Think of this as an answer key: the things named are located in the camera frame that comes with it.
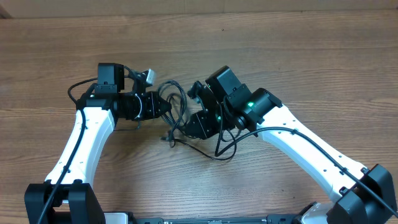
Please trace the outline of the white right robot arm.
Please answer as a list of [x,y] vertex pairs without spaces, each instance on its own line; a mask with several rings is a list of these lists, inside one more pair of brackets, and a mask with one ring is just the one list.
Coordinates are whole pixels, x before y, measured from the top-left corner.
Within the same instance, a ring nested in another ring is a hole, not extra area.
[[285,153],[323,189],[330,201],[309,205],[294,223],[385,223],[397,215],[388,170],[344,156],[304,126],[278,97],[264,88],[250,91],[229,67],[194,83],[188,96],[202,109],[190,117],[186,135],[204,140],[238,128],[245,138],[259,137]]

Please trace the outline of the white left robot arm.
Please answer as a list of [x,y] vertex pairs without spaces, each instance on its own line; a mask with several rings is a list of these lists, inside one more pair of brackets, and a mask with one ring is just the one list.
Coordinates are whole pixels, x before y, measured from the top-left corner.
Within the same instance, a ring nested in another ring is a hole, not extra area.
[[29,184],[24,202],[30,223],[136,223],[131,212],[104,212],[93,190],[104,145],[118,119],[156,119],[171,109],[156,91],[152,69],[137,72],[118,63],[99,63],[97,78],[75,100],[73,131],[53,170]]

